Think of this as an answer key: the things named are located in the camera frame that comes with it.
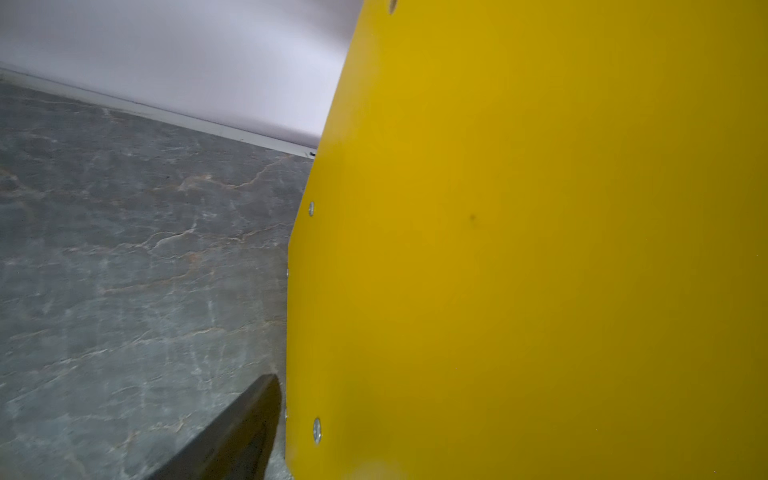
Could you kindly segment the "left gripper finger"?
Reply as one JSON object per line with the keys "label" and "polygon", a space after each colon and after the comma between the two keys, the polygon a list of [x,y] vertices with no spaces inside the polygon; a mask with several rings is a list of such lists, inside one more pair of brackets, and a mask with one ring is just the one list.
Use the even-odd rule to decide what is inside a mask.
{"label": "left gripper finger", "polygon": [[152,479],[263,479],[281,415],[275,374],[260,376]]}

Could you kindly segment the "yellow shelf with coloured boards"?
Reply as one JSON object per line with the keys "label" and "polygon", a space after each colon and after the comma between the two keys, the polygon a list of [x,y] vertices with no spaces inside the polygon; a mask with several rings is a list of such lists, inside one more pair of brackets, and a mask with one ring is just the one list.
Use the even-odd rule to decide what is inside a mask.
{"label": "yellow shelf with coloured boards", "polygon": [[289,244],[297,479],[767,475],[767,5],[367,1]]}

